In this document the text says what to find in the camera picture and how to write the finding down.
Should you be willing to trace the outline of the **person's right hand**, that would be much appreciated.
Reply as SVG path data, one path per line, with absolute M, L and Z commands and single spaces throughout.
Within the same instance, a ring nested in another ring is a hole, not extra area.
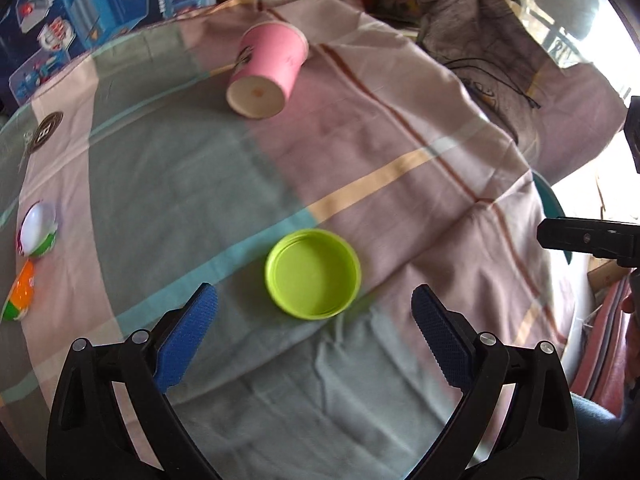
M 634 297 L 631 295 L 627 296 L 623 300 L 623 302 L 620 304 L 620 308 L 628 314 L 633 314 L 634 312 L 639 311 L 639 307 L 636 305 Z

